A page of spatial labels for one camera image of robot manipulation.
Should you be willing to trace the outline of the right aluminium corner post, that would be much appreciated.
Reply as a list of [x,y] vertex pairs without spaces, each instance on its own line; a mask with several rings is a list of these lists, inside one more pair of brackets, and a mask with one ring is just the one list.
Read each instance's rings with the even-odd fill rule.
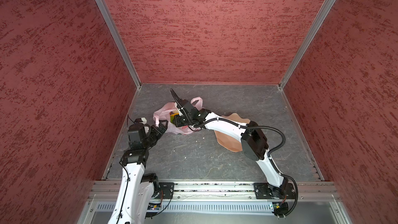
[[314,37],[316,36],[317,32],[319,31],[320,27],[322,26],[323,22],[325,21],[327,15],[329,14],[330,10],[332,9],[333,5],[335,4],[336,0],[324,0],[322,3],[318,13],[316,14],[307,34],[305,35],[300,47],[298,48],[292,62],[290,63],[287,71],[285,72],[283,78],[279,83],[279,89],[281,91],[284,90],[286,84],[288,83],[290,77],[293,75],[296,67],[298,66],[299,62],[305,55],[308,47],[312,43]]

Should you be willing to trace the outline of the aluminium front rail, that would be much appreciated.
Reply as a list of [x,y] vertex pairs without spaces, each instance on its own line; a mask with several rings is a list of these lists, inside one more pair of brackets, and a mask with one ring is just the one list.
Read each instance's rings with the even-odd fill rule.
[[[251,181],[174,181],[173,201],[267,201],[256,199],[254,183]],[[341,197],[333,182],[298,182],[296,195],[301,202],[340,202]],[[116,180],[96,181],[89,193],[89,200],[111,200],[118,197],[120,182]]]

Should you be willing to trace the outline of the right small circuit board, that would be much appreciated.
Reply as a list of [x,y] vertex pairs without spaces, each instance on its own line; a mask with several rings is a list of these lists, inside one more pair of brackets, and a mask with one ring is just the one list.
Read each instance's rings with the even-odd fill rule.
[[284,202],[284,203],[281,203],[281,202],[272,203],[272,208],[273,208],[272,213],[275,216],[277,216],[278,218],[285,217],[286,214],[289,212],[289,204],[287,202]]

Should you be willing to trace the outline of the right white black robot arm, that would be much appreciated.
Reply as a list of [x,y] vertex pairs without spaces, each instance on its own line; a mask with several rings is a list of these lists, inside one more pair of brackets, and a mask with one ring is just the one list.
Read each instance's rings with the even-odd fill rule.
[[[269,126],[260,126],[256,122],[237,122],[223,118],[207,109],[198,110],[187,100],[177,98],[176,106],[185,123],[195,129],[218,131],[240,142],[243,153],[249,159],[256,161],[264,173],[269,194],[274,199],[282,199],[286,195],[288,179],[283,176],[271,156],[271,153],[282,148],[286,143],[285,135],[278,129]],[[263,130],[271,130],[279,134],[282,141],[270,149]]]

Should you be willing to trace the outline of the left aluminium corner post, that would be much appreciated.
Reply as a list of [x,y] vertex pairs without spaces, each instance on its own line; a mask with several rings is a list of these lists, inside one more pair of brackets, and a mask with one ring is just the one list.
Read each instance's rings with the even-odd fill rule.
[[127,51],[127,48],[125,47],[125,44],[123,43],[121,35],[120,35],[120,33],[117,29],[117,26],[112,18],[112,15],[108,9],[108,6],[106,5],[105,0],[95,0],[95,2],[103,16],[103,19],[109,29],[109,32],[111,33],[111,36],[119,50],[119,53],[122,56],[122,59],[127,67],[127,70],[129,71],[129,74],[134,81],[136,88],[138,90],[140,90],[142,87],[141,80],[139,79],[138,73],[133,65],[133,62],[132,62],[131,57]]

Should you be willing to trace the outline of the aluminium corner post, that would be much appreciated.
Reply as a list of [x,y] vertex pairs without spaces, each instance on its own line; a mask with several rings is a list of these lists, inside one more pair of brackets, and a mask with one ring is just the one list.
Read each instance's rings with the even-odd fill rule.
[[299,62],[305,55],[308,47],[312,43],[314,37],[316,36],[317,32],[319,31],[320,27],[322,26],[323,22],[325,21],[327,15],[329,14],[330,10],[332,9],[333,5],[335,4],[336,0],[324,0],[322,3],[318,13],[316,14],[307,34],[305,35],[300,47],[298,48],[292,62],[290,63],[287,71],[285,72],[283,78],[279,83],[279,89],[281,91],[284,90],[286,84],[288,83],[290,77],[293,75],[296,67],[298,66]]
[[133,65],[133,62],[132,62],[131,57],[127,51],[127,48],[125,47],[125,44],[123,43],[121,35],[120,35],[120,33],[117,29],[117,26],[112,18],[112,15],[108,9],[108,6],[106,5],[105,0],[95,0],[95,2],[103,16],[103,19],[109,29],[109,32],[111,33],[111,36],[119,50],[119,53],[122,56],[122,59],[127,67],[127,70],[129,71],[129,74],[134,81],[136,88],[138,90],[140,90],[142,87],[141,80],[139,79],[138,73]]

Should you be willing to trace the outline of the small circuit board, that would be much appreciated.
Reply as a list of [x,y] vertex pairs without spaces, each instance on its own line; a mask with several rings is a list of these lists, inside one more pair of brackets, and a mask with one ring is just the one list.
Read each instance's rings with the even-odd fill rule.
[[162,209],[162,203],[149,203],[147,207],[147,212],[159,212]]
[[281,203],[281,202],[272,203],[272,208],[273,208],[272,213],[275,216],[277,216],[278,218],[285,217],[286,214],[289,212],[289,204],[287,202],[284,202],[284,203]]

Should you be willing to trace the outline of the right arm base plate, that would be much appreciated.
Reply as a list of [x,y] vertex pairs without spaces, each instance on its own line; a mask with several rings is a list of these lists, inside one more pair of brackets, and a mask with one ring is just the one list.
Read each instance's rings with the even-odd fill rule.
[[281,187],[272,186],[268,183],[254,183],[256,199],[294,199],[296,189],[292,183],[283,183]]

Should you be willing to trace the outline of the yellow fake fruit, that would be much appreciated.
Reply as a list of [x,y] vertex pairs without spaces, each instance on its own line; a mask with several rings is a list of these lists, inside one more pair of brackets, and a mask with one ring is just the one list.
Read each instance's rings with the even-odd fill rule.
[[171,122],[173,125],[175,125],[175,126],[177,126],[177,119],[178,119],[178,117],[179,117],[179,114],[178,114],[178,113],[171,113],[171,114],[170,114],[170,122]]

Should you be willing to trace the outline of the pink plastic bag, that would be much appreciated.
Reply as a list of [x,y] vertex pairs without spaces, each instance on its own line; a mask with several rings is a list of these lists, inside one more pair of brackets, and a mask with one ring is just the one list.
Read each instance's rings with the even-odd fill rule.
[[171,116],[179,115],[179,111],[177,109],[176,102],[169,102],[166,103],[161,109],[157,110],[153,114],[153,120],[155,121],[155,125],[158,127],[160,122],[163,120],[168,121],[166,133],[173,133],[173,134],[181,134],[181,135],[190,135],[195,131],[200,131],[200,129],[189,128],[187,125],[183,127],[176,127],[172,121]]

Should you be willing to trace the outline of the left small circuit board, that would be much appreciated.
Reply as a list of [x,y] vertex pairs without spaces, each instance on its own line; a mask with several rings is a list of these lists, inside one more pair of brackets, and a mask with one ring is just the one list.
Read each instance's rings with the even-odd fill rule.
[[162,209],[162,203],[149,203],[147,207],[147,212],[159,212]]

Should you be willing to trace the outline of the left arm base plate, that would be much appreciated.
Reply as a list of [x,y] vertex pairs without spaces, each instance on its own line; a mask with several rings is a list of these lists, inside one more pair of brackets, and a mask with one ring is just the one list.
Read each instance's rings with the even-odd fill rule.
[[155,199],[172,199],[174,195],[174,182],[159,182],[160,191],[159,194],[155,197]]

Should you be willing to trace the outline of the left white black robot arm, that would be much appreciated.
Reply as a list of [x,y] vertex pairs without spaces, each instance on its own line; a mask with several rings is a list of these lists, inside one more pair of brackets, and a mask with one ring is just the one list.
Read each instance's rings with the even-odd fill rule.
[[145,221],[150,200],[161,193],[155,173],[145,174],[149,150],[166,133],[168,121],[148,125],[137,119],[127,130],[129,148],[119,164],[122,180],[110,224],[142,224]]

